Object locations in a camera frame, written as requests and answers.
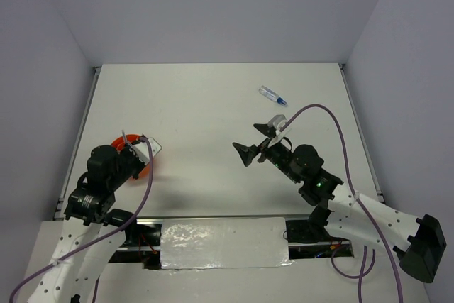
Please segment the clear blue pen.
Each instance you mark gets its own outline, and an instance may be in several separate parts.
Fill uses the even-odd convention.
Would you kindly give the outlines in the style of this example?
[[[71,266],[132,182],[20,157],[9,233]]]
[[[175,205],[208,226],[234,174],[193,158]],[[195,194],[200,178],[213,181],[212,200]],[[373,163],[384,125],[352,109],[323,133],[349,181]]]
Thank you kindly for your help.
[[[121,130],[121,134],[122,134],[123,142],[124,142],[125,146],[129,146],[129,141],[127,139],[127,135],[123,129]]]

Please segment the clear spray bottle blue cap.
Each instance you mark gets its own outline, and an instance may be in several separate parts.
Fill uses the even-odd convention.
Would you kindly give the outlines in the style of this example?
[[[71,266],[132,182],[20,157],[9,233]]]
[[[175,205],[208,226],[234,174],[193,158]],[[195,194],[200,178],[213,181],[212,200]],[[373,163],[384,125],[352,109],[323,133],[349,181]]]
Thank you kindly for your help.
[[[278,95],[276,92],[272,91],[268,87],[262,85],[259,87],[258,92],[265,98],[279,104],[280,106],[284,107],[287,106],[287,102],[280,95]]]

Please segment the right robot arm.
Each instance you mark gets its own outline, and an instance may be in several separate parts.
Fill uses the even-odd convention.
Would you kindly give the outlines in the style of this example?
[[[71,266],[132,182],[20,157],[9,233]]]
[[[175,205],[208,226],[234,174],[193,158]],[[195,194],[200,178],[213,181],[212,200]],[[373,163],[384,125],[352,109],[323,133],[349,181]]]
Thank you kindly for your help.
[[[324,161],[312,145],[290,150],[266,123],[254,127],[265,135],[259,145],[234,143],[244,166],[268,161],[293,183],[314,210],[309,234],[316,240],[328,236],[356,241],[371,249],[390,251],[399,267],[414,279],[432,283],[447,243],[438,219],[397,211],[357,190],[323,168]]]

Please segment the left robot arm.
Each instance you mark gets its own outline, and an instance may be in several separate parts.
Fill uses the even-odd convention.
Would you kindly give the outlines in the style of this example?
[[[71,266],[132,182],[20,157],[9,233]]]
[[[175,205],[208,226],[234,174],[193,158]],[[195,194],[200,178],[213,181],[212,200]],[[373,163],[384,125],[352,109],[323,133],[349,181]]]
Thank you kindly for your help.
[[[139,236],[138,212],[113,207],[115,192],[153,164],[162,147],[140,137],[122,150],[112,145],[93,149],[86,172],[67,200],[62,232],[49,265],[29,302],[88,302],[108,261],[121,246]]]

